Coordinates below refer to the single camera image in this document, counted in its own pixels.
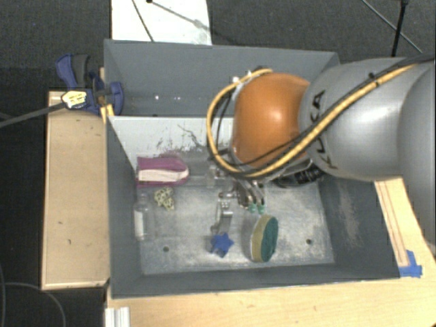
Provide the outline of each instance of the wooden board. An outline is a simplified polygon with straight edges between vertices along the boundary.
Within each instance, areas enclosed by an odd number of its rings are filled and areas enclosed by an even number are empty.
[[[49,94],[49,105],[60,94]],[[104,125],[82,111],[48,115],[43,290],[93,287],[109,277]]]
[[[51,104],[59,100],[59,93],[50,95]],[[101,119],[66,110],[50,114],[44,289],[103,285],[109,277],[104,166]],[[123,300],[110,299],[108,292],[107,305],[115,309],[129,307],[131,327],[430,327],[436,322],[435,260],[423,241],[402,180],[380,182],[376,188],[397,260],[407,265],[405,249],[412,250],[424,268],[421,279]]]

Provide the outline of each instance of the white paper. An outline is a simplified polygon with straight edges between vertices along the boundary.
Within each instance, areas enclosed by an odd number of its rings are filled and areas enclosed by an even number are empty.
[[[157,42],[211,45],[206,0],[134,0]],[[112,38],[150,41],[131,0],[112,0]]]

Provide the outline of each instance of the round sponge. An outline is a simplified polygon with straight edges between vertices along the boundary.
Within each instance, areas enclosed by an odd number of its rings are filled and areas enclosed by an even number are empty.
[[[267,262],[273,256],[279,237],[279,222],[270,215],[262,215],[251,234],[251,259],[254,262]]]

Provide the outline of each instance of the bin floor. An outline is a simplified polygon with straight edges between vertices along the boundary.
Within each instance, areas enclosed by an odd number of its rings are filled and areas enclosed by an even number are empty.
[[[265,186],[266,212],[279,221],[277,248],[269,262],[250,260],[255,216],[241,208],[236,199],[231,202],[234,215],[229,231],[234,245],[224,258],[209,253],[210,228],[215,223],[220,191],[219,187],[206,187],[204,177],[193,176],[186,185],[175,189],[175,211],[155,207],[157,238],[142,241],[139,246],[144,275],[334,262],[316,183],[295,189],[282,189],[272,183]]]

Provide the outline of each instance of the dark floor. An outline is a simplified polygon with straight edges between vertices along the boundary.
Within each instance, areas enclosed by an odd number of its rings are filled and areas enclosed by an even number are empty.
[[[341,62],[388,57],[394,31],[360,0],[207,0],[214,44],[330,50]],[[368,0],[396,24],[399,0]],[[436,0],[410,0],[403,32],[435,51]],[[44,106],[67,52],[103,65],[110,0],[0,0],[0,112]],[[398,56],[417,51],[400,40]],[[44,196],[44,118],[0,129],[0,264],[6,281],[39,285]],[[101,326],[103,290],[55,292],[67,326]],[[62,326],[47,296],[7,289],[6,326]]]

